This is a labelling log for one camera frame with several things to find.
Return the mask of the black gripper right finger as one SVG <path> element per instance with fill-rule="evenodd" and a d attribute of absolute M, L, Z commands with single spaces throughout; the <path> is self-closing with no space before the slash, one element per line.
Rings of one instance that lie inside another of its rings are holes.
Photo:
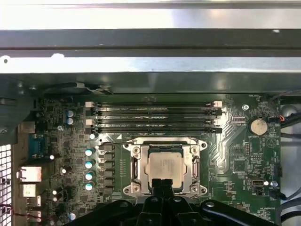
<path fill-rule="evenodd" d="M 172 179 L 163 179 L 168 206 L 178 226 L 274 226 L 275 223 L 215 200 L 192 207 L 186 199 L 174 194 Z"/>

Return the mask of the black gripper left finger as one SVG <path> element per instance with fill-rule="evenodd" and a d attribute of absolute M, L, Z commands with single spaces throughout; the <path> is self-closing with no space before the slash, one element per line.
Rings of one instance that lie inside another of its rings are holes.
<path fill-rule="evenodd" d="M 79 217 L 68 226 L 155 226 L 162 223 L 163 187 L 161 179 L 153 179 L 151 196 L 144 204 L 117 200 Z"/>

